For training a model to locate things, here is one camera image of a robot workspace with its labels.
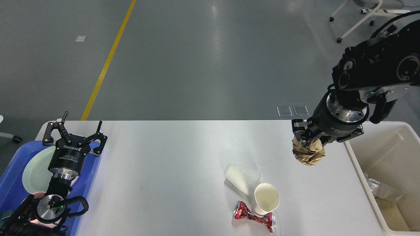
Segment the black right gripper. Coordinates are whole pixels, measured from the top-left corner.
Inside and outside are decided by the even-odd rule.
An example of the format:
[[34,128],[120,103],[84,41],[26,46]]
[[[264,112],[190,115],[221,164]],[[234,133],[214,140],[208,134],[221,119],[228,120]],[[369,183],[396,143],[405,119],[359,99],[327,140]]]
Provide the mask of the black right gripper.
[[364,134],[362,124],[369,108],[346,109],[334,91],[327,92],[308,120],[292,119],[292,132],[304,147],[319,139],[324,146],[334,141],[342,143]]

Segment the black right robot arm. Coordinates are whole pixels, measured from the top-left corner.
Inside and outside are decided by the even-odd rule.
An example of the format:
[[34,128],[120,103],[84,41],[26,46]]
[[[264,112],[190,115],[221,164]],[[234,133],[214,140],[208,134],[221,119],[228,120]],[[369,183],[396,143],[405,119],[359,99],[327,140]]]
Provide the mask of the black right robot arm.
[[347,47],[332,69],[332,84],[307,120],[293,119],[295,139],[304,147],[320,141],[344,142],[364,133],[363,123],[378,124],[409,87],[419,86],[419,20],[397,31],[398,15],[372,36]]

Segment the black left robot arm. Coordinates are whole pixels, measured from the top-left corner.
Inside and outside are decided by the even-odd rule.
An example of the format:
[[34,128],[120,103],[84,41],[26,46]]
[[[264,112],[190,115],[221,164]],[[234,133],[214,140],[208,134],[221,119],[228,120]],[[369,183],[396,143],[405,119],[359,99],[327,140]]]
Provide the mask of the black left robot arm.
[[88,137],[68,133],[64,126],[67,116],[66,111],[60,121],[49,122],[43,136],[42,145],[54,147],[47,190],[40,198],[29,194],[22,201],[1,225],[2,236],[64,236],[66,220],[89,210],[85,197],[69,197],[72,182],[83,173],[89,154],[102,154],[108,137],[101,132],[102,121]]

